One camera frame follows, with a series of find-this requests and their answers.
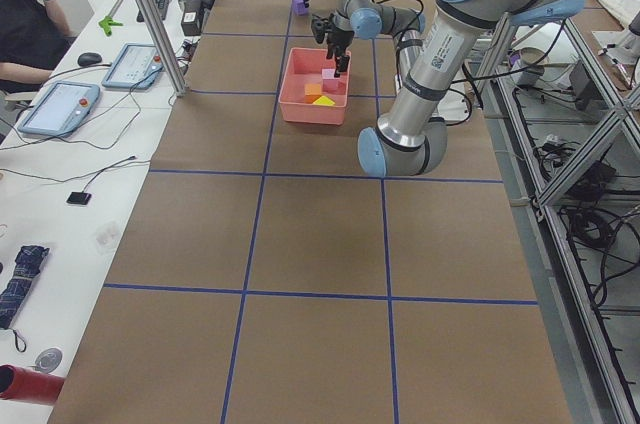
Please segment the purple foam cube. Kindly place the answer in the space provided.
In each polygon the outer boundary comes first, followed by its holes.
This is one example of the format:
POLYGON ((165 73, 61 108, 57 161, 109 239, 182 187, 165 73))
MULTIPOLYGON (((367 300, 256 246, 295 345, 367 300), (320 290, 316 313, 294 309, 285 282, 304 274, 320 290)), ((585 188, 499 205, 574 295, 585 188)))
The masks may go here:
POLYGON ((291 0, 291 8, 296 16, 304 16, 309 12, 309 4, 305 0, 291 0))

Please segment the pink foam cube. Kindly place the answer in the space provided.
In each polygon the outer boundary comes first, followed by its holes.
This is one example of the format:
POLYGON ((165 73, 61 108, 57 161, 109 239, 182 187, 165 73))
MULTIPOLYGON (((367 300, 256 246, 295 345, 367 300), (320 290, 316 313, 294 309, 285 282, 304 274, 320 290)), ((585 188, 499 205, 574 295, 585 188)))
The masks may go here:
POLYGON ((332 68, 324 68, 321 72, 322 90, 324 93, 336 93, 340 84, 340 76, 332 68))

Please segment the orange foam cube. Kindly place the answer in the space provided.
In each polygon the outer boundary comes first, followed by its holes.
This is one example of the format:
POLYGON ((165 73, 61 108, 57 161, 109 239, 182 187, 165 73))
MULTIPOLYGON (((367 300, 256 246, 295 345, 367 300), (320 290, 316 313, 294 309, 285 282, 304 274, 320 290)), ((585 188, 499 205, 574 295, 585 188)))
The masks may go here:
POLYGON ((306 83, 304 85, 304 102, 313 104, 313 101, 323 95, 321 83, 306 83))

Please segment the yellow foam cube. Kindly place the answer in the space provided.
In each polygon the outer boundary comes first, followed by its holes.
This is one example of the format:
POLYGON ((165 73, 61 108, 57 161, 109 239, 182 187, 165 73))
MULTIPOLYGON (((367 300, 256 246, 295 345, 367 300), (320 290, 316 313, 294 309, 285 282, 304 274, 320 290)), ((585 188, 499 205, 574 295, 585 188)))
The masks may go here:
POLYGON ((322 95, 313 101, 313 105, 332 107, 335 105, 335 101, 327 96, 322 95))

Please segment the pink plastic bin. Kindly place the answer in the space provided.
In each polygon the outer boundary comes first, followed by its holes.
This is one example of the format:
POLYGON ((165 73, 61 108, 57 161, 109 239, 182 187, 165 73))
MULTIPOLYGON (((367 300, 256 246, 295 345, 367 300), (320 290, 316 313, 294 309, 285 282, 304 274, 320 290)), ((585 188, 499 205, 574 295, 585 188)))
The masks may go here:
POLYGON ((350 67, 350 53, 346 70, 337 71, 323 49, 292 48, 279 93, 282 118, 290 123, 342 125, 350 67))

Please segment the black box with label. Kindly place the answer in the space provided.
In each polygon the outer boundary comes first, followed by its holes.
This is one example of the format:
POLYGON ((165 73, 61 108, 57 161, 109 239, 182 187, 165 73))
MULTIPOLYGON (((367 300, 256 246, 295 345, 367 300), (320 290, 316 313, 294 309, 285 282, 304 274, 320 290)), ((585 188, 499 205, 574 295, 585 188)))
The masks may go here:
POLYGON ((201 0, 184 0, 181 28, 187 37, 200 36, 203 26, 204 7, 201 0))

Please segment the far teach pendant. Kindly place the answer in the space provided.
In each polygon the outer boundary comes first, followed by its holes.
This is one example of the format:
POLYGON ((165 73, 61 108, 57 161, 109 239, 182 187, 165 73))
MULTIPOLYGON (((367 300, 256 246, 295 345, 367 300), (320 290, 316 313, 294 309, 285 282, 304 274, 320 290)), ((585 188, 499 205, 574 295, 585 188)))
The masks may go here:
POLYGON ((161 58, 154 45, 127 43, 109 67, 102 86, 106 89, 146 90, 162 70, 161 58))

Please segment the teach pendant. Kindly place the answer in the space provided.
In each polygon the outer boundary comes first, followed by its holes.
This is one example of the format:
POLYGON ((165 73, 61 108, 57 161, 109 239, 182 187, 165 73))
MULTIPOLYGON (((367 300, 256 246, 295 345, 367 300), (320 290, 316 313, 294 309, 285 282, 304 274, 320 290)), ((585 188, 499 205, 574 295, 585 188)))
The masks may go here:
POLYGON ((37 100, 18 131, 25 135, 65 137, 82 124, 100 95, 100 87, 94 84, 57 82, 37 100))
POLYGON ((162 70, 161 58, 154 45, 127 43, 109 67, 102 86, 106 89, 146 90, 162 70))

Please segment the black computer mouse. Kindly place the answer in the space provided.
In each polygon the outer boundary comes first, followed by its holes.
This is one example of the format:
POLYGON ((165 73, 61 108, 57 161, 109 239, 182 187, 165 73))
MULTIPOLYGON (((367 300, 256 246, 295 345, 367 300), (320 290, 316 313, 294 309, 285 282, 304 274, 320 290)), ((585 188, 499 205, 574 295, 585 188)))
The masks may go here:
POLYGON ((81 53, 77 58, 77 65, 79 67, 89 67, 100 64, 102 62, 102 56, 95 52, 84 52, 81 53))

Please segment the seated person in black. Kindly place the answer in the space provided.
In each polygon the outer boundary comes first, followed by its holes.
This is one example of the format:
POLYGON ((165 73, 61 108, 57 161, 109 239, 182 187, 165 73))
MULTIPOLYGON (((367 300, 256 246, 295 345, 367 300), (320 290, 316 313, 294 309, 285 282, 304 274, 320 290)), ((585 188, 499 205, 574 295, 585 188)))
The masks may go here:
POLYGON ((57 0, 1 0, 1 90, 39 90, 71 46, 57 0))

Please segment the small black puck device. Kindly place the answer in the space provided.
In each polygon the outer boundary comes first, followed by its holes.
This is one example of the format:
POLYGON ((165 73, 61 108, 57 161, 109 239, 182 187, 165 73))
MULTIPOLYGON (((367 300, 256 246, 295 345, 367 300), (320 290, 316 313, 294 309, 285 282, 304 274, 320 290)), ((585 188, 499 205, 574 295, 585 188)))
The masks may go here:
POLYGON ((86 191, 71 192, 66 199, 66 203, 76 206, 86 206, 92 198, 92 194, 86 191))

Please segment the folded blue umbrella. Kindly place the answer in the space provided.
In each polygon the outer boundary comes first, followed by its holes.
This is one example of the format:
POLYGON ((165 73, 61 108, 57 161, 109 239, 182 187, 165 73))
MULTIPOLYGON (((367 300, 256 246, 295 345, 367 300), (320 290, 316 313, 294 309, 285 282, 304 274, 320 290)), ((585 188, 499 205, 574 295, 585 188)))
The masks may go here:
POLYGON ((9 330, 26 299, 50 249, 40 245, 22 246, 15 258, 12 277, 1 292, 1 329, 9 330))

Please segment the round metal lid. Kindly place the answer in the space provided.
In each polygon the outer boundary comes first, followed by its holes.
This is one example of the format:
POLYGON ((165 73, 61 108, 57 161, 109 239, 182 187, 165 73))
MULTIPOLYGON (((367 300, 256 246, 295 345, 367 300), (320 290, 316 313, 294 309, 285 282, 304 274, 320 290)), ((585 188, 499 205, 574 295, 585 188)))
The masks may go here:
POLYGON ((63 360, 63 352, 61 349, 52 347, 43 350, 35 359, 34 369, 37 372, 50 374, 55 371, 63 360))

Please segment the red cylinder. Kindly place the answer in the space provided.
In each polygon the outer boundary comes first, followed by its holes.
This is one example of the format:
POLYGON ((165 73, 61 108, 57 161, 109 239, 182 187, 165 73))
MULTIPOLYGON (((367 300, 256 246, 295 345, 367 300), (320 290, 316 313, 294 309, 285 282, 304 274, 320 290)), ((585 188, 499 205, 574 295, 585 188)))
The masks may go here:
POLYGON ((64 383, 63 377, 8 364, 1 366, 2 400, 54 405, 64 383))

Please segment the aluminium frame post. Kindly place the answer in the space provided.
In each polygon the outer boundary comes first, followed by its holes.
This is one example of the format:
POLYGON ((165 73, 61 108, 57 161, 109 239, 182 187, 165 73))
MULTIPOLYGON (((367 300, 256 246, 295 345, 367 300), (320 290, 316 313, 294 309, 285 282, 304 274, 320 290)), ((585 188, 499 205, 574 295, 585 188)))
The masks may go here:
POLYGON ((161 63, 176 96, 184 96, 187 91, 186 81, 180 70, 178 59, 173 52, 173 46, 165 30, 155 0, 135 0, 135 2, 143 15, 144 23, 160 55, 161 63))

